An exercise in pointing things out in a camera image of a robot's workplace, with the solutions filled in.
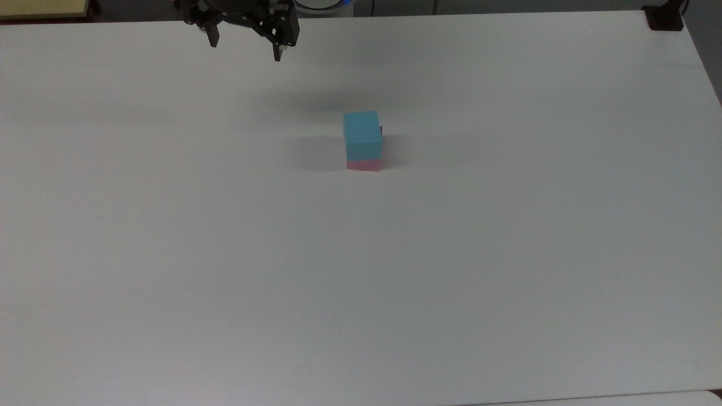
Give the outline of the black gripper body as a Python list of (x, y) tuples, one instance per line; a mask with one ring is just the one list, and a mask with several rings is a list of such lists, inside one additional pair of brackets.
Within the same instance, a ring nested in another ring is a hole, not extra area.
[(230, 24), (255, 26), (288, 21), (296, 13), (292, 1), (180, 1), (179, 10), (188, 25)]

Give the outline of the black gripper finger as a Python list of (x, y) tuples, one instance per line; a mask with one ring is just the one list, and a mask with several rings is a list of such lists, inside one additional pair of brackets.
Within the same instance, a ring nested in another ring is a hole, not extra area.
[(217, 26), (223, 20), (223, 13), (216, 8), (182, 8), (183, 21), (187, 25), (195, 25), (207, 35), (210, 46), (216, 48), (220, 38)]
[(256, 7), (258, 30), (272, 44), (274, 61), (297, 44), (300, 25), (296, 5), (259, 5)]

